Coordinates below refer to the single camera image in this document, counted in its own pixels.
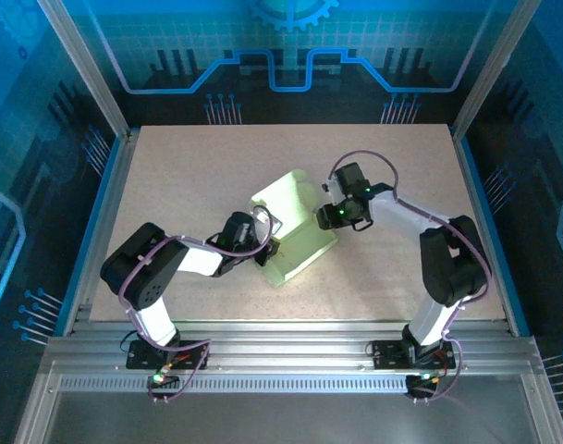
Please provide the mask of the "aluminium right frame post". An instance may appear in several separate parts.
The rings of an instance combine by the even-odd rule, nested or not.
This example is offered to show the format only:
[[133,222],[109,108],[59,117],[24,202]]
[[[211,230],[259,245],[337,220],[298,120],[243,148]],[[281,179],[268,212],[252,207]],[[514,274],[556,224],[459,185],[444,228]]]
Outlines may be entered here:
[[541,3],[542,0],[517,1],[454,121],[453,142],[460,142],[466,134]]

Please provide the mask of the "aluminium left side rail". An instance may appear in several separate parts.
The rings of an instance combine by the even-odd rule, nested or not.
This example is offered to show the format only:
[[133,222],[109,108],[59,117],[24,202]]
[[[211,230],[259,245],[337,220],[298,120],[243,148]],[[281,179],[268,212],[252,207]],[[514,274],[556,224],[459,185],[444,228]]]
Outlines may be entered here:
[[56,321],[57,337],[71,334],[80,307],[95,296],[140,132],[133,129],[126,141],[115,142],[111,150]]

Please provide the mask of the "aluminium table rail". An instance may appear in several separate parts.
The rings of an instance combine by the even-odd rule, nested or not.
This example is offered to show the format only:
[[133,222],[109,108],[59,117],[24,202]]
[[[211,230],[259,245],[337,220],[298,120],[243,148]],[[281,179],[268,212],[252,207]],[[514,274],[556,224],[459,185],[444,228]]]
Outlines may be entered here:
[[[371,373],[365,352],[375,339],[400,339],[402,324],[379,321],[196,321],[179,322],[183,339],[212,342],[210,374],[356,374]],[[126,354],[119,342],[125,322],[78,321],[68,337],[48,340],[43,373],[118,374]],[[533,338],[514,337],[499,321],[457,321],[450,337],[462,352],[465,376],[540,374],[544,366]]]

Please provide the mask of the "slotted metal strip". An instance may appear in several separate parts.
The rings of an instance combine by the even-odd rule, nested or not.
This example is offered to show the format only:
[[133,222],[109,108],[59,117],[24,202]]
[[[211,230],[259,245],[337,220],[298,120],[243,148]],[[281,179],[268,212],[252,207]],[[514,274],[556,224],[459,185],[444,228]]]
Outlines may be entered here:
[[[133,393],[147,392],[149,376],[63,376],[62,392]],[[196,376],[187,393],[387,393],[404,394],[414,383],[424,389],[436,386],[435,378],[389,375],[203,375]]]

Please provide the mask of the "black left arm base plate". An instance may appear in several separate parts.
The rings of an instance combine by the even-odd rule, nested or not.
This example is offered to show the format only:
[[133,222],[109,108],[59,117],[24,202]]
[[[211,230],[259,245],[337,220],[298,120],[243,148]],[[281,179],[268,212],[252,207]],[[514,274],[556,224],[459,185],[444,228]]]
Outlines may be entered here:
[[161,351],[142,339],[136,339],[129,344],[126,367],[135,370],[160,370],[170,364],[170,370],[192,370],[197,366],[205,351],[205,345],[184,352]]

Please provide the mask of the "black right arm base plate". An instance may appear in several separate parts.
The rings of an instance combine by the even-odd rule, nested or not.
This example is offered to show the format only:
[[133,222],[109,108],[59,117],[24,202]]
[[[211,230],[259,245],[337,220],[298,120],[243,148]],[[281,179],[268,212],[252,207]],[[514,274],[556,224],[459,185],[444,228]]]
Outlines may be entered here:
[[457,368],[450,342],[416,346],[401,340],[374,340],[366,345],[366,354],[375,370],[452,370]]

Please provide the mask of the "grey metal panel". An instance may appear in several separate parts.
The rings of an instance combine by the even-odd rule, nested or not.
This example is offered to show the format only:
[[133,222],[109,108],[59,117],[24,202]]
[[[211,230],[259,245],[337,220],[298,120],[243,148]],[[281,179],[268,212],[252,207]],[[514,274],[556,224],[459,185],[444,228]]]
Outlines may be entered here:
[[515,377],[465,376],[437,401],[400,394],[37,394],[7,376],[7,441],[19,444],[563,444],[563,413]]

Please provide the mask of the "aluminium left frame post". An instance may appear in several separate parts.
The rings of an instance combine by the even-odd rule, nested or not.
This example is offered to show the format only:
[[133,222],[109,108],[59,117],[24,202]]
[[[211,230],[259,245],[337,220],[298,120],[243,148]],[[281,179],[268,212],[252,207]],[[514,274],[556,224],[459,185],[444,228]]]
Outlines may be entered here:
[[62,0],[37,0],[37,3],[92,94],[95,103],[99,106],[111,130],[119,140],[128,142],[130,137],[129,125]]

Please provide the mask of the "aluminium right side rail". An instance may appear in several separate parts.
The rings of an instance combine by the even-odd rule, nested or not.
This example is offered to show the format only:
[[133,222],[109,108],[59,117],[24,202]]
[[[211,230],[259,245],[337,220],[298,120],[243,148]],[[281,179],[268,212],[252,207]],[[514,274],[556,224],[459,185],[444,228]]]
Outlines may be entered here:
[[493,271],[494,286],[502,303],[509,329],[514,336],[529,337],[532,333],[528,327],[520,297],[511,276],[494,216],[487,202],[483,183],[470,146],[464,136],[460,139],[452,137],[452,141],[476,216],[476,224]]

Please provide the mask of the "aluminium frame post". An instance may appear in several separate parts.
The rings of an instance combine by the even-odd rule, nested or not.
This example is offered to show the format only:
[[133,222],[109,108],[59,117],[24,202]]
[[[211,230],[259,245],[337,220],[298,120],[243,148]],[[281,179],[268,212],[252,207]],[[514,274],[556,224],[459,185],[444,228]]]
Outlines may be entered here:
[[119,140],[128,142],[130,137],[129,125],[62,0],[37,0],[37,3],[92,94],[95,103],[99,106],[111,130]]
[[460,142],[466,134],[541,3],[542,0],[517,1],[454,121],[453,142]]

